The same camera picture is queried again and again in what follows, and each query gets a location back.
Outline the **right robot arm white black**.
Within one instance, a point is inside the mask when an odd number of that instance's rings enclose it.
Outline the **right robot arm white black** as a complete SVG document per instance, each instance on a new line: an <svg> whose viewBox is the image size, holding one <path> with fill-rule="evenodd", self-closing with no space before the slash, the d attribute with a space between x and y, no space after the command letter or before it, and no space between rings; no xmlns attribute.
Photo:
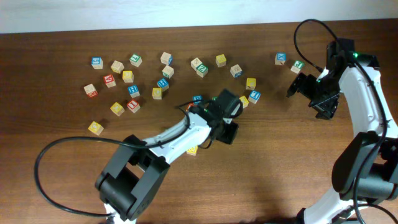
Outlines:
<svg viewBox="0 0 398 224"><path fill-rule="evenodd" d="M334 163L332 186L295 223L353 223L354 207L375 207L397 198L397 124L381 88L377 57L358 54L351 39L326 48L326 67L319 77L299 73L287 96L301 93L318 119L332 119L343 95L354 138Z"/></svg>

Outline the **yellow S block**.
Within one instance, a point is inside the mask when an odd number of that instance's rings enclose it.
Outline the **yellow S block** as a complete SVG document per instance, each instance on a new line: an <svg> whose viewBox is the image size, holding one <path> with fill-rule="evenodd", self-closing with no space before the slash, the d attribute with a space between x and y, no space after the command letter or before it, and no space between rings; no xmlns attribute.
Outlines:
<svg viewBox="0 0 398 224"><path fill-rule="evenodd" d="M191 147L190 149L188 149L186 151L186 153L188 155L195 156L197 154L197 151L198 151L198 146L194 146L194 147Z"/></svg>

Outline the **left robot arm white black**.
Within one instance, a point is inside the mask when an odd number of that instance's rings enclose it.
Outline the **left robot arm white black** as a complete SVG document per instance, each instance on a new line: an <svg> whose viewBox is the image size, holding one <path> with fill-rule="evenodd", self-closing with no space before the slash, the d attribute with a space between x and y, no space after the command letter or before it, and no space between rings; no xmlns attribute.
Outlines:
<svg viewBox="0 0 398 224"><path fill-rule="evenodd" d="M127 137L95 182L107 223L135 223L146 210L171 163L205 141L231 144L239 126L232 120L243 112L238 96L224 89L216 99L198 101L184 119L152 138Z"/></svg>

